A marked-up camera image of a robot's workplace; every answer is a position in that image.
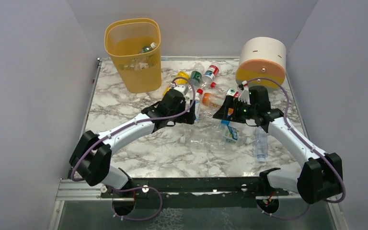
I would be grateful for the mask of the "green tinted bottle green cap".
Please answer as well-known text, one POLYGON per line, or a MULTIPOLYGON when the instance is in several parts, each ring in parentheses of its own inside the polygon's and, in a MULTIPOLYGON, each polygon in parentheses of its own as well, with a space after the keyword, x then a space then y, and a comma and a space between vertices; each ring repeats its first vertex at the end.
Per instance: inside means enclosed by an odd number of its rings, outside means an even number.
POLYGON ((141 61, 130 61, 129 63, 118 65, 122 71, 134 71, 141 69, 148 69, 150 67, 148 62, 141 61))

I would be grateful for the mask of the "clear bottle blue label red cap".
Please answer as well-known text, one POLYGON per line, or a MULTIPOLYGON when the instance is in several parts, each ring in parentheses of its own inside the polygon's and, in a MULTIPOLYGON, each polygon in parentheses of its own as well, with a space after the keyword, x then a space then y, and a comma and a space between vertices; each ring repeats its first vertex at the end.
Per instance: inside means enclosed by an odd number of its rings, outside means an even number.
POLYGON ((195 93, 195 99, 193 100, 192 97, 192 93, 190 94, 190 103, 192 101, 194 101, 193 106, 190 109, 189 112, 189 121, 190 124, 194 124, 197 123, 199 120, 199 113, 200 113, 200 97, 203 94, 203 90, 202 89, 197 89, 196 93, 195 93))

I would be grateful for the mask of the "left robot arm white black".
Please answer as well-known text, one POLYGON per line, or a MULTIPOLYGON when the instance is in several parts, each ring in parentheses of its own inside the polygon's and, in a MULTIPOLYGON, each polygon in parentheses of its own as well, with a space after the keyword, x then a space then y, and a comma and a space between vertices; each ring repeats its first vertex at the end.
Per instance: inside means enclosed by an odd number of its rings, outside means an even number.
POLYGON ((112 156, 161 128, 173 127, 176 123, 194 124, 195 106, 195 100, 186 105, 184 94, 172 89, 160 101, 116 128, 99 134, 86 131, 69 160, 71 179, 77 181, 75 174, 78 173, 89 186, 104 184, 116 190, 123 189, 130 178, 122 169, 110 165, 112 156))

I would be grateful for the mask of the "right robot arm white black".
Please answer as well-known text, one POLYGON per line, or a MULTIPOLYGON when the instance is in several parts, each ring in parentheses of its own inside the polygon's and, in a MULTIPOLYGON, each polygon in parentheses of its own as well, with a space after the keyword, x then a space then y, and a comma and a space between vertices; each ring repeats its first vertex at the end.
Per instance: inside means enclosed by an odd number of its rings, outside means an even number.
POLYGON ((277 139, 297 160, 300 173, 273 168, 260 173, 263 190, 285 189, 298 193, 308 204, 345 196, 342 159, 336 153, 326 153, 295 129, 286 115, 272 108, 264 86, 248 89, 249 101, 227 95, 213 118, 245 124, 253 120, 268 135, 277 139))

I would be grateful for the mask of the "clear bottle green white label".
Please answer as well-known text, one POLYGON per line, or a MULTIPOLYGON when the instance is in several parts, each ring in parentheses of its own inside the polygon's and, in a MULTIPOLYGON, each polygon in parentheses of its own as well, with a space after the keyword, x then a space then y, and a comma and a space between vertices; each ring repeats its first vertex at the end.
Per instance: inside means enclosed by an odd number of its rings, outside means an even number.
POLYGON ((157 43, 155 42, 152 42, 151 44, 147 45, 147 46, 144 46, 140 49, 139 53, 138 54, 144 54, 144 53, 148 53, 152 50, 154 50, 156 47, 157 47, 157 43))

